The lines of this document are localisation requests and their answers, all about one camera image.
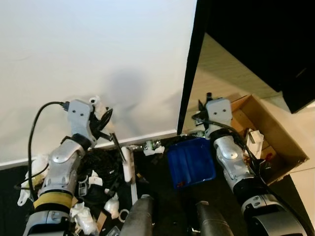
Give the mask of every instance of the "yellow tape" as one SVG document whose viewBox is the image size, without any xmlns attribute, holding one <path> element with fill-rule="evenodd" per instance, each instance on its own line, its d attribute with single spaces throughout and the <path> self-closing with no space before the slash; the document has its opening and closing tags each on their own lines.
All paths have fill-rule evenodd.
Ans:
<svg viewBox="0 0 315 236">
<path fill-rule="evenodd" d="M 70 194 L 60 192 L 44 193 L 40 195 L 40 197 L 34 202 L 34 207 L 37 208 L 38 206 L 46 203 L 64 205 L 70 209 L 72 204 L 72 196 Z"/>
</svg>

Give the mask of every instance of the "black wire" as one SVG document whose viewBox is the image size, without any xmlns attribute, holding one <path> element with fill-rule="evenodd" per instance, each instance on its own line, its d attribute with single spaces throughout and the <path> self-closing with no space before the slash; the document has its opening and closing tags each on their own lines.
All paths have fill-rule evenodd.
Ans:
<svg viewBox="0 0 315 236">
<path fill-rule="evenodd" d="M 35 119 L 33 121 L 33 125 L 31 126 L 31 133 L 30 133 L 30 137 L 29 137 L 29 145 L 28 145 L 28 171 L 29 171 L 29 187 L 30 187 L 30 197 L 32 198 L 33 201 L 36 201 L 38 199 L 35 190 L 33 188 L 33 183 L 32 183 L 32 152 L 31 152 L 31 148 L 32 148 L 32 139 L 33 139 L 33 134 L 34 134 L 34 130 L 35 130 L 35 126 L 37 123 L 37 120 L 39 118 L 40 113 L 49 105 L 52 104 L 58 104 L 58 105 L 63 105 L 63 102 L 48 102 L 45 105 L 43 105 L 37 112 Z"/>
<path fill-rule="evenodd" d="M 246 145 L 244 139 L 242 138 L 242 136 L 236 131 L 236 129 L 234 129 L 233 127 L 226 125 L 226 124 L 222 124 L 216 121 L 212 121 L 212 120 L 205 120 L 205 119 L 201 119 L 199 117 L 197 117 L 198 114 L 193 115 L 191 118 L 199 121 L 199 122 L 203 122 L 206 124 L 213 124 L 213 125 L 217 125 L 220 126 L 222 128 L 226 128 L 228 130 L 230 130 L 233 134 L 236 135 L 236 137 L 239 138 L 239 145 L 245 149 L 249 155 L 249 157 L 252 159 L 252 162 L 254 164 L 254 161 L 257 161 L 257 158 L 253 155 L 253 153 L 250 151 L 250 149 L 248 148 L 248 146 Z M 310 235 L 314 235 L 314 229 L 306 223 L 306 221 L 285 201 L 283 200 L 283 198 L 281 198 L 278 194 L 276 194 L 267 184 L 266 182 L 263 180 L 263 178 L 260 175 L 260 169 L 262 164 L 265 163 L 265 161 L 262 161 L 259 163 L 258 168 L 255 169 L 254 167 L 254 173 L 256 176 L 258 176 L 258 179 L 261 181 L 262 186 L 272 195 L 275 196 L 275 198 L 285 207 L 287 208 L 290 212 L 292 212 L 292 214 L 296 217 L 296 219 L 301 223 L 301 225 L 303 226 L 303 228 L 306 230 L 308 229 L 308 232 L 310 233 Z"/>
<path fill-rule="evenodd" d="M 41 170 L 40 172 L 38 172 L 38 173 L 35 174 L 35 175 L 32 175 L 31 177 L 34 178 L 34 177 L 40 175 L 41 173 L 43 173 L 43 172 L 48 168 L 48 166 L 49 166 L 49 165 L 47 164 L 46 167 L 45 167 L 43 170 Z M 16 185 L 14 185 L 14 189 L 16 189 L 16 190 L 22 190 L 22 189 L 24 189 L 24 190 L 29 190 L 30 188 L 23 188 L 23 187 L 21 187 L 22 183 L 24 183 L 24 182 L 26 182 L 26 181 L 29 181 L 29 178 L 26 178 L 26 179 L 23 180 L 22 182 L 17 183 Z"/>
</svg>

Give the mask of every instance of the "white wall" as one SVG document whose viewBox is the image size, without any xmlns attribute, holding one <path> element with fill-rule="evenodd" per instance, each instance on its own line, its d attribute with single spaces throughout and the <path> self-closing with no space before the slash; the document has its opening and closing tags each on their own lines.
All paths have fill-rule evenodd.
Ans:
<svg viewBox="0 0 315 236">
<path fill-rule="evenodd" d="M 0 165 L 27 157 L 38 108 L 95 94 L 120 140 L 177 128 L 196 0 L 1 0 Z M 45 110 L 33 153 L 69 134 Z"/>
</svg>

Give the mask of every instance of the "blue tray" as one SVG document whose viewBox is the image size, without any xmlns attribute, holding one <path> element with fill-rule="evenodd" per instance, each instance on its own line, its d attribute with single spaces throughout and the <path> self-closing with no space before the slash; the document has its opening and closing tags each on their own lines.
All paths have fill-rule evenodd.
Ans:
<svg viewBox="0 0 315 236">
<path fill-rule="evenodd" d="M 204 138 L 170 146 L 167 158 L 175 189 L 216 177 L 210 153 L 210 141 Z"/>
</svg>

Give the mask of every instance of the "gray cylinder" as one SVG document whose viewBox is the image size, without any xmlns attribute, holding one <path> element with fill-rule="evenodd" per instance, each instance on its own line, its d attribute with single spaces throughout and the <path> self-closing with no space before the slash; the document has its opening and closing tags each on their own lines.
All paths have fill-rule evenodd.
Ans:
<svg viewBox="0 0 315 236">
<path fill-rule="evenodd" d="M 208 202 L 197 203 L 201 236 L 233 236 L 229 225 L 220 212 Z"/>
<path fill-rule="evenodd" d="M 132 206 L 119 236 L 152 236 L 153 198 L 142 195 Z"/>
</svg>

